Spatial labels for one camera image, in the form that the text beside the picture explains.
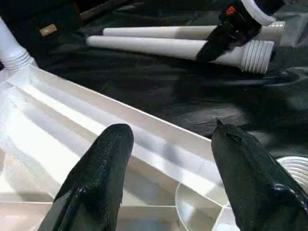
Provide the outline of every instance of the white tapered tube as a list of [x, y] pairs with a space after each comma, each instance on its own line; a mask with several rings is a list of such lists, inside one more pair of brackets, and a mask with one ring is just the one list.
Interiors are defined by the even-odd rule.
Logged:
[[16, 71], [26, 65], [35, 64], [28, 51], [14, 38], [0, 17], [0, 61], [8, 71]]
[[[196, 56], [206, 41], [170, 38], [131, 38], [90, 36], [87, 44], [93, 47], [143, 52], [188, 60]], [[213, 63], [236, 66], [243, 71], [265, 73], [272, 53], [274, 42], [253, 40], [243, 47], [220, 56]]]
[[[270, 40], [276, 44], [280, 43], [284, 31], [285, 22], [275, 22], [270, 26], [262, 27], [258, 40]], [[152, 27], [122, 27], [106, 28], [103, 30], [105, 36], [123, 37], [147, 37], [165, 39], [193, 39], [206, 40], [216, 26], [152, 26]]]

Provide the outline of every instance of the white plastic tray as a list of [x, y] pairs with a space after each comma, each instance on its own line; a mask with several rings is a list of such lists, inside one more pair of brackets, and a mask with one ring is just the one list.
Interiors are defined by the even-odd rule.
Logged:
[[208, 226], [191, 230], [213, 229], [228, 199], [210, 140], [32, 66], [0, 79], [4, 230], [25, 230], [23, 222], [37, 229], [67, 173], [114, 123], [129, 124], [135, 137], [118, 230], [183, 230], [175, 201], [179, 183], [217, 208], [208, 214], [186, 198], [201, 210], [199, 221], [211, 217]]

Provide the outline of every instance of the orange label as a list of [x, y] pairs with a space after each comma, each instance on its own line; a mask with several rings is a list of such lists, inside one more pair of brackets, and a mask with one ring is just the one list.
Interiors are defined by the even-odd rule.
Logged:
[[230, 6], [227, 10], [226, 10], [226, 15], [230, 16], [233, 15], [236, 12], [236, 9], [234, 6]]
[[50, 35], [51, 33], [57, 31], [57, 28], [55, 26], [55, 24], [51, 24], [47, 27], [42, 28], [41, 30], [39, 30], [42, 36], [47, 36]]

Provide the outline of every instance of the threaded pipe end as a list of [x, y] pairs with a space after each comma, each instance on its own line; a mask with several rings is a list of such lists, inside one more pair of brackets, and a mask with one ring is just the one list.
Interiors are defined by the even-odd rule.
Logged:
[[289, 156], [280, 158], [277, 161], [308, 193], [308, 159], [299, 156]]
[[15, 58], [9, 59], [7, 61], [2, 61], [2, 64], [6, 70], [15, 71], [31, 64], [33, 61], [34, 59], [30, 56], [28, 51], [25, 50], [24, 53]]
[[244, 46], [242, 70], [265, 74], [273, 51], [274, 42], [252, 40]]
[[264, 26], [262, 27], [260, 34], [257, 36], [257, 39], [273, 41], [275, 42], [275, 45], [278, 46], [281, 42], [284, 27], [285, 22], [275, 22], [269, 26]]

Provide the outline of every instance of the black plastic sheet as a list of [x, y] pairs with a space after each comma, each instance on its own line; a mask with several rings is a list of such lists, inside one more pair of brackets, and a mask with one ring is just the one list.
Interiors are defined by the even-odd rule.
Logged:
[[282, 46], [265, 76], [146, 54], [91, 48], [105, 27], [216, 25], [229, 0], [134, 1], [100, 15], [37, 57], [47, 71], [211, 137], [216, 118], [255, 135], [275, 157], [308, 153], [308, 3], [286, 6]]

